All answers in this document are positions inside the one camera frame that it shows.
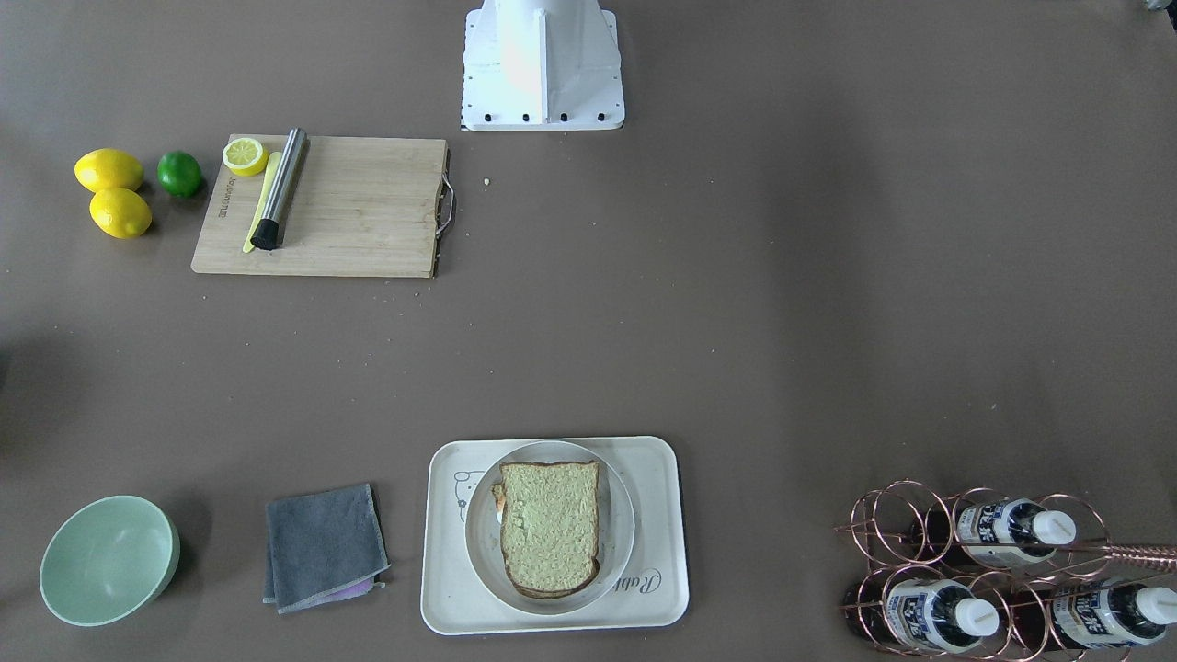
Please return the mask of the white round plate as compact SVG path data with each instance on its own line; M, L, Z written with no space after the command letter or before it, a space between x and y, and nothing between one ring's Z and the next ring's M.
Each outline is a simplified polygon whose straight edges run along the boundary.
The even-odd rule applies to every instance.
M533 600L517 593L506 577L500 552L501 507L492 486L500 481L503 462L588 462L600 463L600 572L584 590L561 600ZM528 441L491 462L468 497L465 515L465 544L476 577L488 594L514 611L554 618L584 611L611 590L621 577L636 547L636 503L621 474L597 451L573 441Z

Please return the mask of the bread slice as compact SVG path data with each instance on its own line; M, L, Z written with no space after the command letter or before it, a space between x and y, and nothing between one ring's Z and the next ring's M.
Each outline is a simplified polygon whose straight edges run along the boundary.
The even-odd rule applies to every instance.
M503 462L492 486L501 507L508 582L533 600L561 600L600 572L600 463Z

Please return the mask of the beige serving tray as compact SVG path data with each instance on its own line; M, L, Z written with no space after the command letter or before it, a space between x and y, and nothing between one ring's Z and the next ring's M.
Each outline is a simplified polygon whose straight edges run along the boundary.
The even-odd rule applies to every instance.
M420 611L441 635L666 627L689 609L689 558L681 523L680 465L654 436L573 441L621 474L636 503L636 547L611 590L584 611L528 616L493 598L476 577L465 544L468 497L492 461L543 439L451 441L428 466Z

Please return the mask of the wooden cutting board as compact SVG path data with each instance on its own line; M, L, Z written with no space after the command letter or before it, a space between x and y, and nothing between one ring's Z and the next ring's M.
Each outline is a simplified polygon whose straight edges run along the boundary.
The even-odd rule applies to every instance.
M222 167L189 267L205 274L432 277L447 160L441 139L311 135L272 251L244 249L264 177Z

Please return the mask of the black metal tongs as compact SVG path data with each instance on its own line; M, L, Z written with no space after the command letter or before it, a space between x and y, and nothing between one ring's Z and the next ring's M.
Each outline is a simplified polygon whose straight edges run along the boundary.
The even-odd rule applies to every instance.
M302 127L290 130L290 137L282 146L273 177L270 178L268 192L261 198L261 211L250 236L251 249L272 251L279 247L282 218L290 210L291 196L297 186L308 143L306 130Z

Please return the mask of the grey folded cloth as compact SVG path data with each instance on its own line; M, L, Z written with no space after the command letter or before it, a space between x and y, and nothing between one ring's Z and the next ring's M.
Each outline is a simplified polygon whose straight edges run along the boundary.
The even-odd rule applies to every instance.
M306 611L360 598L391 563L370 483L272 499L262 603Z

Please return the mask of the yellow plastic knife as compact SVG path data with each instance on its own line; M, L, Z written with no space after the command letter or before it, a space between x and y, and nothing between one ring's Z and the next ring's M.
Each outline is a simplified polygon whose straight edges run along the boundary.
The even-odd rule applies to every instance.
M282 159L281 151L270 152L270 159L268 163L266 164L266 168L262 176L262 185L259 194L259 200L257 201L257 208L254 210L252 221L250 223L250 230L247 231L246 239L242 241L241 251L244 253L250 253L254 250L252 237L254 236L254 232L257 231L257 227L259 226L262 219L262 212L266 205L268 205L270 188L272 188L273 186L274 177L280 166L281 159Z

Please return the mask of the yellow lemon half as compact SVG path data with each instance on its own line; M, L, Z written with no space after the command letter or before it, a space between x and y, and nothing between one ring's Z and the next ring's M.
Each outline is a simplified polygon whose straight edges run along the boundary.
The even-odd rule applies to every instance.
M222 166L233 176L259 176L268 167L270 150L253 137L233 138L222 148Z

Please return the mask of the green lime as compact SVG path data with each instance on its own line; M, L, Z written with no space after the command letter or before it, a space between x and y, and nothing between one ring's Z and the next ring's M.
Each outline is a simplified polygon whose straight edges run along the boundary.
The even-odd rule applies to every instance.
M184 151L172 151L159 159L157 179L168 194L189 200L201 188L202 171L194 155Z

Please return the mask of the bottle in rack front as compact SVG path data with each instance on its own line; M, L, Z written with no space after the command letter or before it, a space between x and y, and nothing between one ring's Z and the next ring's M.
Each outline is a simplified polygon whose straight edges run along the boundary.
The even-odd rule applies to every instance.
M842 615L853 635L912 653L963 654L1000 628L992 603L951 580L866 581L842 596Z

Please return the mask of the bottle in rack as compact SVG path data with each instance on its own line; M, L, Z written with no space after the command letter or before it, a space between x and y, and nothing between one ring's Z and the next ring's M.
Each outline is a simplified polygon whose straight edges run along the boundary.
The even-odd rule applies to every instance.
M1018 593L1011 623L1033 651L1085 651L1152 646L1176 622L1176 593L1115 581Z
M842 596L842 615L853 635L912 653L963 654L1000 628L992 603L951 580L866 581Z
M1071 545L1078 527L1065 511L1037 499L1005 498L965 507L933 508L907 529L916 558L966 570L1012 570L1038 565Z

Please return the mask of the bottle in rack middle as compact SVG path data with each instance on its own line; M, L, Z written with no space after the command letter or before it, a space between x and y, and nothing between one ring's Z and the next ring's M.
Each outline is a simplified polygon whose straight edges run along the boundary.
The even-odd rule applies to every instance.
M1071 545L1078 527L1065 511L1037 499L1005 498L965 507L933 508L907 529L916 558L966 570L1012 570L1038 565Z

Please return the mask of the green bowl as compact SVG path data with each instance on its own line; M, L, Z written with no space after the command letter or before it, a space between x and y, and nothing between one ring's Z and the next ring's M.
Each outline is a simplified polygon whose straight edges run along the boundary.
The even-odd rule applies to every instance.
M159 598L177 572L179 555L177 525L151 499L94 499L51 537L40 565L40 594L60 621L105 627Z

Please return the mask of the bottle in rack back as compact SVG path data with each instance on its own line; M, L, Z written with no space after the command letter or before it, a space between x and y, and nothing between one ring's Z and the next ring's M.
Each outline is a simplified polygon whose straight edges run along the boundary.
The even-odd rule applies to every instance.
M1011 623L1033 651L1085 651L1152 646L1176 622L1176 593L1115 581L1018 593Z

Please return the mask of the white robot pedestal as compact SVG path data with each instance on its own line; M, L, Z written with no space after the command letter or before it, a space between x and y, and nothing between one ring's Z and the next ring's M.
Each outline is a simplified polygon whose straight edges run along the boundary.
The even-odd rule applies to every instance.
M484 1L465 16L466 131L610 131L626 121L617 16L597 1Z

